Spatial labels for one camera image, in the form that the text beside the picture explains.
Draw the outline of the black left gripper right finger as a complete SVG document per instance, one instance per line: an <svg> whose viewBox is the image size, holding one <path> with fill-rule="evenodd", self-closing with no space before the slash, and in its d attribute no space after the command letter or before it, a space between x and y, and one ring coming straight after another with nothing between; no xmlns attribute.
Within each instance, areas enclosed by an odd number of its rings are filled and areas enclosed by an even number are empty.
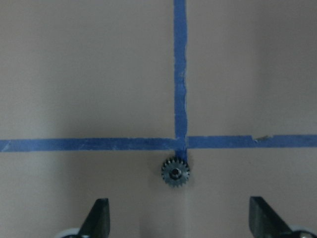
<svg viewBox="0 0 317 238"><path fill-rule="evenodd" d="M249 229L254 238L285 238L293 231L260 196L249 199Z"/></svg>

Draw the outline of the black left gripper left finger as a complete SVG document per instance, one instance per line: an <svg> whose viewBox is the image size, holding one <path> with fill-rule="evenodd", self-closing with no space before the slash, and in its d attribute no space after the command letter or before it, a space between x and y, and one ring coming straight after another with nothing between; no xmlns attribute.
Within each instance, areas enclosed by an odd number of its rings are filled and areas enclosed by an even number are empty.
<svg viewBox="0 0 317 238"><path fill-rule="evenodd" d="M80 238L107 238L110 233L110 212L108 198L95 201L91 211L81 226Z"/></svg>

